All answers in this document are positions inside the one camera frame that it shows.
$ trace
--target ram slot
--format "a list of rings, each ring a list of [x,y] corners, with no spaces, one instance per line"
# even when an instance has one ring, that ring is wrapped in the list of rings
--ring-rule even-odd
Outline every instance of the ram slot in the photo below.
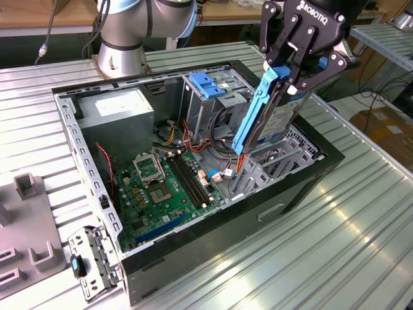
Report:
[[[183,190],[188,194],[195,208],[200,209],[202,208],[202,204],[205,203],[208,205],[210,203],[208,196],[205,194],[201,185],[181,158],[170,158],[168,164],[175,174],[179,184],[181,184]]]

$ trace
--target slotted aluminum surface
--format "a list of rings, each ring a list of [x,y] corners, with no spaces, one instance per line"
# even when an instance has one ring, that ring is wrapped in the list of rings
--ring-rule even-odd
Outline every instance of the slotted aluminum surface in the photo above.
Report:
[[[373,48],[406,71],[413,70],[413,34],[391,25],[362,25],[351,30],[351,36]]]
[[[154,70],[240,59],[245,43],[148,53]],[[94,219],[70,157],[51,87],[96,81],[89,61],[0,71],[0,184],[30,171],[48,190],[59,235]],[[391,164],[324,104],[301,115],[345,156],[290,214],[141,302],[136,309],[403,309],[413,297],[412,175]],[[87,305],[67,269],[0,301],[0,309],[128,309],[122,288]]]

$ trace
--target yellow wire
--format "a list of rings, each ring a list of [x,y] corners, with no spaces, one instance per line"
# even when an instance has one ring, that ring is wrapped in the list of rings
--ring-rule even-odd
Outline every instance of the yellow wire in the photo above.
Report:
[[[172,143],[172,141],[174,140],[174,136],[175,136],[175,126],[172,127],[172,132],[170,133],[170,138],[167,142],[165,142],[163,145],[167,146],[170,145]]]

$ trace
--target red wire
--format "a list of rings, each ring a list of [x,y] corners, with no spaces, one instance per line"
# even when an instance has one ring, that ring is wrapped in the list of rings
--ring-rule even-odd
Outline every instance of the red wire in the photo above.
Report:
[[[183,128],[184,128],[183,139],[184,139],[184,141],[185,141],[185,140],[188,140],[188,139],[189,139],[189,130],[188,130],[188,127],[187,127],[187,125],[186,125],[186,121],[185,121],[185,120],[183,120]],[[184,143],[184,145],[185,145],[187,148],[189,148],[192,152],[200,153],[200,152],[202,152],[203,150],[205,150],[205,148],[206,148],[208,145],[210,145],[210,143],[207,142],[205,145],[202,145],[202,142],[200,142],[199,145],[196,145],[195,147],[193,147],[190,142]]]
[[[105,151],[105,149],[102,148],[100,145],[96,145],[96,147],[103,152],[103,154],[106,156],[106,161],[107,161],[108,164],[109,164],[110,184],[111,184],[111,186],[112,186],[112,200],[113,200],[113,199],[114,199],[114,190],[115,190],[114,187],[115,187],[115,184],[114,184],[114,173],[113,173],[113,171],[112,171],[112,164],[111,164],[111,162],[110,162],[110,157],[109,157],[108,153]]]

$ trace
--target green motherboard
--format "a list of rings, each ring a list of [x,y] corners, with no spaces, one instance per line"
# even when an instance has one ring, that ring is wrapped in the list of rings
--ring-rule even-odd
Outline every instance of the green motherboard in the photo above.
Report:
[[[159,158],[159,163],[165,179],[146,185],[142,177],[147,178],[157,172],[152,160],[139,163],[140,176],[135,165],[115,173],[120,196],[118,213],[123,225],[119,243],[123,252],[224,204],[222,195],[212,184],[205,186],[205,181],[202,183],[198,176],[201,167],[192,153],[185,152],[172,160]],[[195,187],[203,192],[195,192],[194,186],[189,187],[188,179],[196,180]],[[201,202],[208,202],[198,203],[201,196],[204,197]]]

